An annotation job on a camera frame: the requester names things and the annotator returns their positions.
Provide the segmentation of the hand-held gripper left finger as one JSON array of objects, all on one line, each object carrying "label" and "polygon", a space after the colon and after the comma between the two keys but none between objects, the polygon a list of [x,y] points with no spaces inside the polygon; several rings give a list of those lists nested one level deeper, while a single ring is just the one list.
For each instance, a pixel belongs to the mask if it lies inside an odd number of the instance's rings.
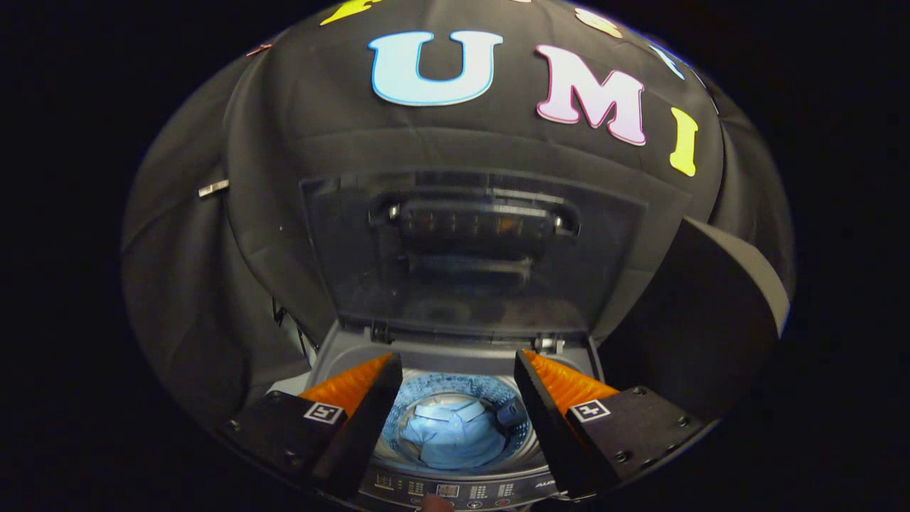
[{"label": "hand-held gripper left finger", "polygon": [[399,354],[385,353],[304,393],[267,393],[221,422],[215,435],[287,485],[351,500],[401,383]]}]

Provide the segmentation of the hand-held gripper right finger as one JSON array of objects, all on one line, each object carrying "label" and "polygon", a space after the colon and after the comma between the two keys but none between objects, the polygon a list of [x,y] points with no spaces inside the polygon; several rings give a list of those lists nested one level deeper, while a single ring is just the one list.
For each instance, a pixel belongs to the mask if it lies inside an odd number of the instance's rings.
[{"label": "hand-held gripper right finger", "polygon": [[706,425],[656,391],[623,391],[520,349],[514,379],[560,493],[603,496],[679,456]]}]

